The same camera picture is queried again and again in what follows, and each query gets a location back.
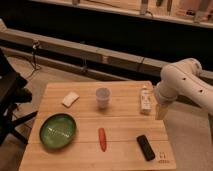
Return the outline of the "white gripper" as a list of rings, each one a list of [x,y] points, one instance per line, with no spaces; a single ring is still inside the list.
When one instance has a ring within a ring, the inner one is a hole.
[[[154,87],[154,95],[159,103],[156,105],[156,119],[163,120],[168,112],[167,104],[177,99],[178,92],[161,81]]]

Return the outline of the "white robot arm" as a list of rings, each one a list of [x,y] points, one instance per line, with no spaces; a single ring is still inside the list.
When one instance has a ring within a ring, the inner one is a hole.
[[[154,94],[159,104],[171,104],[179,94],[191,99],[213,119],[213,86],[199,78],[202,66],[194,58],[165,65]]]

